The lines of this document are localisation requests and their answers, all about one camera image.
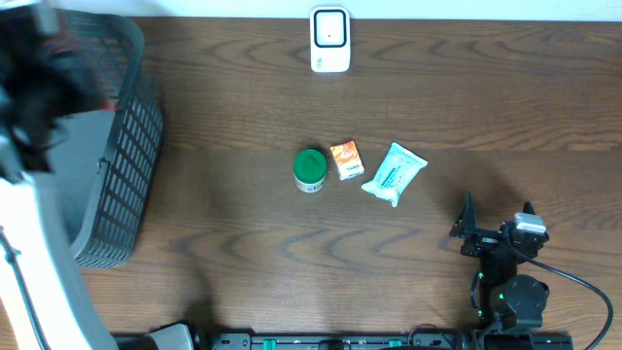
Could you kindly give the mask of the small orange box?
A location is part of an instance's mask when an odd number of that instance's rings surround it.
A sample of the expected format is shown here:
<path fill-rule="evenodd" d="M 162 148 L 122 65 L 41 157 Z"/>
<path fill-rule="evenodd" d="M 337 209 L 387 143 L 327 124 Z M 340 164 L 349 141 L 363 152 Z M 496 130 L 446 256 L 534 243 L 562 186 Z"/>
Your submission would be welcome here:
<path fill-rule="evenodd" d="M 354 140 L 331 146 L 330 151 L 341 181 L 364 174 L 363 161 Z"/>

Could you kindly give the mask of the light blue wipes pack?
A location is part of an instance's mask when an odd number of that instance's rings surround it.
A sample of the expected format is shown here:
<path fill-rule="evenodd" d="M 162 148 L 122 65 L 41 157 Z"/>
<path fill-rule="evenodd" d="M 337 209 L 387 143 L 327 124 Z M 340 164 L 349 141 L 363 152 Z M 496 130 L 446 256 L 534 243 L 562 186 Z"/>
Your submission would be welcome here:
<path fill-rule="evenodd" d="M 397 207 L 402 193 L 427 165 L 424 158 L 393 142 L 373 179 L 362 184 L 362 190 Z"/>

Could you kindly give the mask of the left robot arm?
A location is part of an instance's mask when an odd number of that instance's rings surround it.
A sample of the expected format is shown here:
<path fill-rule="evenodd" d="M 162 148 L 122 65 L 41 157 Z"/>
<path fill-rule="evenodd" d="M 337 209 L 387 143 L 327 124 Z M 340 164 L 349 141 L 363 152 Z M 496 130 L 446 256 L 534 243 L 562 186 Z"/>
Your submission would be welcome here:
<path fill-rule="evenodd" d="M 81 271 L 131 257 L 163 144 L 134 21 L 1 5 L 1 299 L 22 349 L 191 349 L 174 323 L 115 335 Z"/>

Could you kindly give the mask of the grey plastic basket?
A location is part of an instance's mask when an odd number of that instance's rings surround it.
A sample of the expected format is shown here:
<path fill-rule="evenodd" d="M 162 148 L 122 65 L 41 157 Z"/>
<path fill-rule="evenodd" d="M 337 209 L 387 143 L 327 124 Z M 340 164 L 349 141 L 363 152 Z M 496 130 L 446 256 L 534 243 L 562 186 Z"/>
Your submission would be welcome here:
<path fill-rule="evenodd" d="M 63 11 L 102 74 L 113 109 L 62 121 L 49 152 L 76 263 L 110 269 L 129 260 L 163 143 L 164 119 L 142 70 L 145 40 L 127 17 Z"/>

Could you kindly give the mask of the white barcode scanner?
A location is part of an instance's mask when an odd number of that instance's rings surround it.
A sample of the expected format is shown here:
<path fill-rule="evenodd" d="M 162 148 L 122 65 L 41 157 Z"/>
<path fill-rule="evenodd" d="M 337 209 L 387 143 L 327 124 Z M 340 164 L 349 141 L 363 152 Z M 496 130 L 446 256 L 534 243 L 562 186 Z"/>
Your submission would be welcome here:
<path fill-rule="evenodd" d="M 351 63 L 351 18 L 343 7 L 317 7 L 309 19 L 310 66 L 316 73 L 343 73 Z"/>

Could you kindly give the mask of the green lid jar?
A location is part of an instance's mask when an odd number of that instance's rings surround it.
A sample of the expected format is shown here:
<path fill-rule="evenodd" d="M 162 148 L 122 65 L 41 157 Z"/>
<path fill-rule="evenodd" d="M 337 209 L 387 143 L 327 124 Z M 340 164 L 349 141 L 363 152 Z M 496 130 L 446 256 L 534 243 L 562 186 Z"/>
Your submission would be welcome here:
<path fill-rule="evenodd" d="M 304 193 L 316 193 L 321 190 L 328 174 L 325 156 L 313 149 L 299 152 L 294 158 L 294 181 Z"/>

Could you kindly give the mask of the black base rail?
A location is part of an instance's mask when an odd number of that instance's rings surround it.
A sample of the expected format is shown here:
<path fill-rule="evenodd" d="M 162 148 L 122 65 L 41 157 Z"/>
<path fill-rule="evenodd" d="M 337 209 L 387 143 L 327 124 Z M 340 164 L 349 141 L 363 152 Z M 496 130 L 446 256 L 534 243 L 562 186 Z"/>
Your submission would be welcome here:
<path fill-rule="evenodd" d="M 438 332 L 417 332 L 413 335 L 252 335 L 234 332 L 190 339 L 191 349 L 208 350 L 380 350 L 380 349 L 473 349 L 475 344 L 465 338 Z M 567 335 L 491 335 L 487 349 L 572 350 Z"/>

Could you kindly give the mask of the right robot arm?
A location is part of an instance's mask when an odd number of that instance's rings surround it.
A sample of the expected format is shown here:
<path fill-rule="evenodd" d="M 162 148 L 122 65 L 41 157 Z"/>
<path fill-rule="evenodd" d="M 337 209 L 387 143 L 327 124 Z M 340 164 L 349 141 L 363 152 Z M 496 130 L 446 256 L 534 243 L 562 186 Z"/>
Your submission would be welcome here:
<path fill-rule="evenodd" d="M 529 332 L 542 326 L 549 288 L 518 265 L 537 257 L 549 240 L 543 219 L 527 202 L 512 220 L 496 229 L 476 224 L 473 196 L 466 195 L 450 235 L 463 240 L 461 254 L 479 260 L 470 288 L 470 301 L 481 325 L 491 332 Z"/>

